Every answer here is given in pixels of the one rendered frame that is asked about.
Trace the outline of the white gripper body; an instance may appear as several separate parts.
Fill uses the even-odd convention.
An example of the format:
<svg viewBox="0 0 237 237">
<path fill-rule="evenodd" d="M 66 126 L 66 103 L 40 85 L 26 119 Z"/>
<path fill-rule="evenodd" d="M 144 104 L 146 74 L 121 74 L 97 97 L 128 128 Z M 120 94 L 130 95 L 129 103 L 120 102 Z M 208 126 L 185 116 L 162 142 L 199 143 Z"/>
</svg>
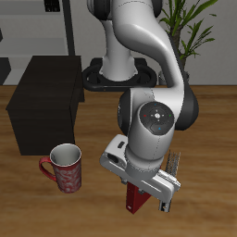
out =
<svg viewBox="0 0 237 237">
<path fill-rule="evenodd" d="M 125 150 L 123 156 L 126 168 L 124 177 L 121 178 L 122 183 L 130 182 L 160 201 L 171 202 L 173 194 L 180 189 L 181 184 L 160 168 L 163 156 L 145 159 L 135 155 L 132 150 Z"/>
</svg>

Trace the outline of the red book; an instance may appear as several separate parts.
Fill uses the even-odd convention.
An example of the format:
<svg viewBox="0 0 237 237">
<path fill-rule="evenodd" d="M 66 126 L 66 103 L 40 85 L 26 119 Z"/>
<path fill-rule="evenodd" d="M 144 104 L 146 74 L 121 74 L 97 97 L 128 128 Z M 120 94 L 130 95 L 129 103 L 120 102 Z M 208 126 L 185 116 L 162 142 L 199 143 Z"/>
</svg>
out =
<svg viewBox="0 0 237 237">
<path fill-rule="evenodd" d="M 126 208 L 134 214 L 151 197 L 147 192 L 143 195 L 138 193 L 138 187 L 132 183 L 127 183 Z"/>
</svg>

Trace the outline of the white background shelf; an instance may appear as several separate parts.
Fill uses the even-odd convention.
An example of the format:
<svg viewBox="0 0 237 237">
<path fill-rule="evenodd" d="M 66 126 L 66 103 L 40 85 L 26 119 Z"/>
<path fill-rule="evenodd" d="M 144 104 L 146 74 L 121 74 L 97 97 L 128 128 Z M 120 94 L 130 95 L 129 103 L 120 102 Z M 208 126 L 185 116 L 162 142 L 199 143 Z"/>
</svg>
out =
<svg viewBox="0 0 237 237">
<path fill-rule="evenodd" d="M 0 85 L 17 85 L 33 56 L 67 56 L 69 0 L 0 0 Z"/>
</svg>

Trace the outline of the red patterned mug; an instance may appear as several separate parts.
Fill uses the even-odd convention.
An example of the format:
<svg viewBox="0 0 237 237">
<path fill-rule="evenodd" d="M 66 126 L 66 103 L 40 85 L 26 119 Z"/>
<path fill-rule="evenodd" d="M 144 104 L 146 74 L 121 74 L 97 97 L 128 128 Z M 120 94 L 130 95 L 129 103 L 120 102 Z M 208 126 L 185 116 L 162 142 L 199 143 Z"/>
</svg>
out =
<svg viewBox="0 0 237 237">
<path fill-rule="evenodd" d="M 81 188 L 81 149 L 71 143 L 60 144 L 49 157 L 40 159 L 39 169 L 61 192 L 75 193 Z"/>
</svg>

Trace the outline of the dark brown desk caddy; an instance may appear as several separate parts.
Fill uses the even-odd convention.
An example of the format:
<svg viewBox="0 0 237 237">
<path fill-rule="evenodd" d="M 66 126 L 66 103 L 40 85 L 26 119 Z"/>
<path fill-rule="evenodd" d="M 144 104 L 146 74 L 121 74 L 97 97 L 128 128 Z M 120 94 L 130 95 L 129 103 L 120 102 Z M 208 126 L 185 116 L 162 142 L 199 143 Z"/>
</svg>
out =
<svg viewBox="0 0 237 237">
<path fill-rule="evenodd" d="M 59 144 L 74 143 L 83 100 L 79 56 L 33 56 L 6 107 L 20 153 L 47 155 Z"/>
</svg>

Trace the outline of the green pot plant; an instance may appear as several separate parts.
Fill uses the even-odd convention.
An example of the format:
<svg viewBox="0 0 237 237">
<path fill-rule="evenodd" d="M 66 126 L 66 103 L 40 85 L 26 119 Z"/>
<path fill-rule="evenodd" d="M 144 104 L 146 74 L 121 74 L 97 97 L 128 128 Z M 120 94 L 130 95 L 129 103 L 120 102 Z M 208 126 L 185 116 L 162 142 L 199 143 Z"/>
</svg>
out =
<svg viewBox="0 0 237 237">
<path fill-rule="evenodd" d="M 167 26 L 166 32 L 171 36 L 179 54 L 181 64 L 186 65 L 187 58 L 197 57 L 197 48 L 202 44 L 214 42 L 210 36 L 212 26 L 200 31 L 203 20 L 193 20 L 208 7 L 213 6 L 218 0 L 196 0 L 190 7 L 187 7 L 188 0 L 165 0 L 167 7 L 162 7 L 164 17 L 160 22 Z"/>
</svg>

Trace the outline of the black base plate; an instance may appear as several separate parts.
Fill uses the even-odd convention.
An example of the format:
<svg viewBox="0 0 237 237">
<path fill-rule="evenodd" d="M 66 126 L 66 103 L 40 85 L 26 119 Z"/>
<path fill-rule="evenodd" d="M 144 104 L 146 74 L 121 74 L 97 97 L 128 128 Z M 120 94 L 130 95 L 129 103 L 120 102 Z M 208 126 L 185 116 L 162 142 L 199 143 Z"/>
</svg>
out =
<svg viewBox="0 0 237 237">
<path fill-rule="evenodd" d="M 141 57 L 134 58 L 138 73 L 127 81 L 110 81 L 99 73 L 102 67 L 102 58 L 97 57 L 82 72 L 83 87 L 92 92 L 125 92 L 131 87 L 155 87 L 156 73 L 147 66 L 146 60 Z"/>
</svg>

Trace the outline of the dark vertical post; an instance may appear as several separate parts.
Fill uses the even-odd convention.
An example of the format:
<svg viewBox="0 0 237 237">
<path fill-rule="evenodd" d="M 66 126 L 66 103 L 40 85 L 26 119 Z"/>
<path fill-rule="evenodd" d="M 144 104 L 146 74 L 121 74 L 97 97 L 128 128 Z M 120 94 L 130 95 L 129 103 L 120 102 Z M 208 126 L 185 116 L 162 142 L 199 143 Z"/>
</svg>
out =
<svg viewBox="0 0 237 237">
<path fill-rule="evenodd" d="M 63 6 L 64 21 L 65 21 L 68 52 L 70 56 L 74 56 L 75 45 L 74 45 L 72 18 L 71 18 L 71 10 L 70 10 L 70 0 L 62 0 L 62 6 Z"/>
</svg>

